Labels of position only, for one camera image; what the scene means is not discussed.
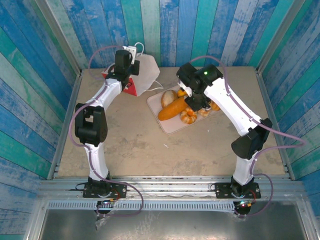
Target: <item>wire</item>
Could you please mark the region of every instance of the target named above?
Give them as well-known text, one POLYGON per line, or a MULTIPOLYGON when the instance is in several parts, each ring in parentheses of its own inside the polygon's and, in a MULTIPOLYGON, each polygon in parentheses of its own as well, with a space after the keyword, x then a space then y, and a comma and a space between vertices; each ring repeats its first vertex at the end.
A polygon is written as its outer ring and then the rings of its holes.
MULTIPOLYGON (((105 46, 105 47, 102 47, 100 49, 98 49, 97 51, 95 51, 93 53, 93 55, 91 56, 90 60, 89 60, 89 66, 88 66, 88 71, 89 71, 89 74, 95 78, 96 80, 99 80, 100 78, 96 78, 91 72, 90 72, 90 66, 91 66, 91 62, 93 60, 93 58, 95 57, 95 55, 97 53, 99 53, 100 51, 102 50, 105 50, 105 49, 110 49, 110 48, 119 48, 121 46, 116 46, 116 45, 112 45, 112 46, 105 46)), ((124 186, 127 186, 127 187, 130 187, 132 189, 134 189, 138 194, 139 196, 141 197, 141 206, 139 208, 139 210, 131 213, 131 214, 103 214, 103 216, 110 216, 110 217, 131 217, 131 216, 135 216, 135 215, 138 215, 141 211, 142 211, 142 208, 144 206, 144 197, 142 196, 141 192, 133 185, 129 184, 129 183, 126 183, 126 182, 120 182, 120 181, 114 181, 114 180, 108 180, 108 179, 105 179, 103 178, 102 176, 100 176, 97 172, 96 172, 96 169, 94 168, 93 166, 93 162, 92 162, 92 154, 91 154, 91 148, 85 144, 79 144, 79 143, 76 143, 76 141, 74 140, 73 136, 72 136, 72 125, 73 125, 73 122, 75 121, 76 119, 76 116, 83 110, 85 109, 86 107, 90 106, 91 104, 93 104, 95 101, 97 101, 97 99, 99 99, 99 97, 105 93, 105 91, 107 90, 108 86, 107 86, 107 80, 106 79, 103 79, 104 82, 105 82, 105 86, 104 88, 102 89, 102 91, 96 96, 96 98, 88 103, 86 103, 85 105, 81 106, 75 113, 74 115, 72 116, 71 118, 71 121, 70 121, 70 124, 69 124, 69 129, 68 129, 68 136, 71 140, 71 142, 77 146, 77 147, 84 147, 86 149, 88 149, 88 158, 89 158, 89 165, 90 165, 90 168, 91 170, 93 171, 93 173, 99 178, 101 179, 102 181, 105 181, 107 183, 111 183, 111 184, 120 184, 120 185, 124 185, 124 186)))
POLYGON ((199 59, 204 59, 204 58, 213 59, 213 60, 217 61, 217 62, 222 66, 222 68, 223 68, 223 74, 224 74, 224 85, 225 85, 225 90, 226 90, 226 92, 227 92, 227 95, 228 95, 228 96, 232 99, 232 101, 238 106, 238 108, 240 108, 240 109, 243 111, 243 113, 249 118, 250 121, 254 122, 255 124, 257 124, 257 125, 260 126, 261 128, 264 128, 264 129, 266 129, 266 130, 268 130, 268 131, 270 131, 270 132, 272 132, 272 133, 274 133, 274 134, 278 134, 278 135, 281 135, 281 136, 284 136, 284 137, 287 137, 287 138, 291 138, 291 139, 294 139, 294 140, 297 140, 297 141, 301 142, 300 144, 297 144, 297 145, 283 145, 283 146, 272 146, 272 147, 268 147, 268 148, 266 148, 266 149, 261 150, 260 152, 258 152, 258 153, 255 155, 255 157, 254 157, 254 159, 253 159, 253 161, 252 161, 252 164, 251 164, 251 166, 250 166, 250 175, 253 175, 253 176, 264 176, 264 177, 266 177, 266 178, 269 180, 270 185, 271 185, 271 194, 270 194, 270 198, 269 198, 267 204, 266 204, 260 211, 258 211, 258 212, 256 212, 256 213, 253 213, 253 214, 247 215, 247 216, 256 216, 256 215, 262 213, 264 210, 267 209, 267 207, 270 205, 271 200, 272 200, 273 195, 274 195, 274 184, 273 184, 273 182, 272 182, 272 179, 271 179, 268 175, 266 175, 266 174, 264 174, 264 173, 253 174, 253 169, 254 169, 254 166, 255 166, 256 161, 258 160, 258 157, 259 157, 261 154, 263 154, 263 153, 265 153, 265 152, 267 152, 267 151, 269 151, 269 150, 298 148, 298 147, 302 147, 302 146, 306 145, 307 142, 306 142, 305 140, 297 137, 297 136, 293 136, 293 135, 290 135, 290 134, 287 134, 287 133, 284 133, 284 132, 281 132, 281 131, 277 131, 277 130, 272 129, 272 128, 270 128, 270 127, 267 127, 267 126, 263 125, 262 123, 260 123, 260 121, 254 119, 254 118, 237 102, 237 100, 234 98, 234 96, 233 96, 232 93, 230 92, 227 66, 226 66, 223 62, 221 62, 219 59, 217 59, 217 58, 214 57, 214 56, 203 55, 203 56, 198 56, 198 57, 192 59, 192 60, 190 61, 190 63, 192 63, 192 62, 194 62, 194 61, 196 61, 196 60, 199 60, 199 59))

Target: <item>white cable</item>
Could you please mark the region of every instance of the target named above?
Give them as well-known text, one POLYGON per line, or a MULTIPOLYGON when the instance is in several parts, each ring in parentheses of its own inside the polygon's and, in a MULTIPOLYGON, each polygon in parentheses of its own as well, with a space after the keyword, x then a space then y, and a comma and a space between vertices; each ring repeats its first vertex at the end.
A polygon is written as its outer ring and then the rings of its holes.
POLYGON ((156 87, 156 88, 153 88, 153 89, 147 89, 146 91, 153 91, 153 90, 157 90, 157 89, 164 89, 164 87, 160 84, 160 82, 158 82, 157 80, 155 80, 155 82, 157 84, 159 84, 161 87, 156 87))
POLYGON ((142 52, 138 52, 138 53, 136 54, 137 57, 141 56, 141 55, 144 53, 144 51, 145 51, 145 46, 144 46, 141 42, 139 42, 139 41, 137 41, 134 46, 136 47, 138 44, 140 44, 140 45, 142 46, 142 52))

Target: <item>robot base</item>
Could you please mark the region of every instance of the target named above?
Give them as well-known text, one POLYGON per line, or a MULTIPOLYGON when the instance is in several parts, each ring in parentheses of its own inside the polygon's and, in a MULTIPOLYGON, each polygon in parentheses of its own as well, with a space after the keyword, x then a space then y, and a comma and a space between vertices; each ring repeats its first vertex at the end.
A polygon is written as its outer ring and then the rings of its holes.
POLYGON ((106 181, 93 180, 88 177, 88 182, 84 185, 84 198, 108 198, 108 199, 123 199, 127 194, 127 186, 122 184, 114 184, 106 181))
POLYGON ((214 184, 215 196, 217 199, 256 199, 261 198, 259 184, 254 178, 249 183, 241 186, 233 177, 231 182, 220 182, 214 184))

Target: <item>blue wooden wall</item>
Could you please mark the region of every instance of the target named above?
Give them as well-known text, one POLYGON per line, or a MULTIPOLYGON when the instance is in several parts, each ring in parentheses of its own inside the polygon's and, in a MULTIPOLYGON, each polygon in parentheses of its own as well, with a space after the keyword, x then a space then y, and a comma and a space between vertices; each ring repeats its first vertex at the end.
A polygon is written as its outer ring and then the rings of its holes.
MULTIPOLYGON (((320 215, 320 0, 306 0, 263 71, 280 130, 307 145, 287 149, 320 215)), ((296 141, 283 139, 285 144, 296 141)))
POLYGON ((1 0, 0 240, 24 236, 75 79, 35 0, 1 0))
MULTIPOLYGON (((108 45, 145 44, 161 67, 213 55, 257 66, 293 0, 47 0, 80 67, 108 45)), ((112 63, 101 52, 93 68, 112 63)), ((211 60, 199 60, 203 66, 211 60)))

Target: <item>metal sheet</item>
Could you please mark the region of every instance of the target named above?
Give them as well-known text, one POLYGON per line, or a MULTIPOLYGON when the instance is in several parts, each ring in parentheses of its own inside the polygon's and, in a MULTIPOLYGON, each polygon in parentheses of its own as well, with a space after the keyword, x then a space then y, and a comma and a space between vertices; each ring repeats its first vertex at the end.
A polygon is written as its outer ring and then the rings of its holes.
MULTIPOLYGON (((263 204, 265 202, 258 202, 254 210, 263 204)), ((297 206, 284 201, 273 202, 265 212, 248 219, 224 212, 143 211, 134 217, 109 218, 97 231, 96 218, 92 210, 48 210, 41 239, 307 239, 297 206)))

